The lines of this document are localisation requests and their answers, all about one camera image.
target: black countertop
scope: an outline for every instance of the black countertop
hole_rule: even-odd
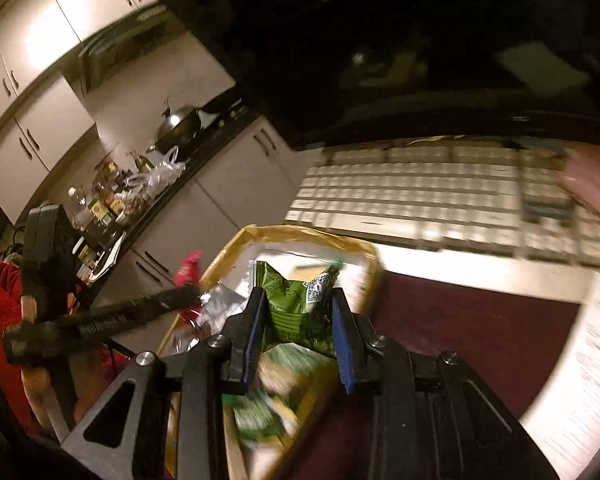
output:
[[[232,120],[224,122],[222,127],[211,131],[205,140],[200,143],[196,151],[186,161],[186,168],[178,179],[171,184],[145,211],[145,213],[126,231],[126,237],[120,246],[117,261],[119,262],[126,252],[136,243],[142,232],[155,219],[160,211],[176,196],[176,194],[189,182],[211,159],[213,159],[231,140],[235,139],[247,126],[253,123],[260,114],[247,108],[237,114]],[[98,292],[112,276],[115,266],[112,266],[102,277],[96,280],[91,287],[88,297],[83,303],[92,303]]]

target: computer monitor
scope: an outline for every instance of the computer monitor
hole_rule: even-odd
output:
[[[296,149],[401,137],[600,144],[600,0],[160,0]]]

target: white keyboard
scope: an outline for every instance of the white keyboard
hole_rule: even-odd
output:
[[[497,144],[339,150],[307,172],[286,222],[428,250],[600,267],[600,216],[556,163]]]

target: metal screw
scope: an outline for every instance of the metal screw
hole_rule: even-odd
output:
[[[458,357],[458,352],[446,351],[440,354],[442,360],[448,365],[457,365],[460,358]]]
[[[206,340],[206,344],[211,346],[211,348],[220,348],[221,346],[226,345],[228,342],[228,337],[222,334],[213,335]]]
[[[153,352],[140,352],[136,356],[136,363],[140,366],[150,365],[155,361],[155,354]]]
[[[373,348],[383,348],[386,346],[386,338],[383,335],[375,336],[369,340]]]

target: kitchen wall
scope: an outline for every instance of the kitchen wall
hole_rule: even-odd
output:
[[[128,63],[102,85],[84,96],[84,105],[96,121],[98,139],[76,146],[71,163],[51,175],[45,193],[51,202],[66,202],[67,190],[90,185],[94,167],[111,152],[120,166],[135,169],[126,154],[144,152],[163,120],[164,101],[171,110],[203,105],[235,84],[202,44],[190,33]],[[78,82],[72,84],[80,96]]]

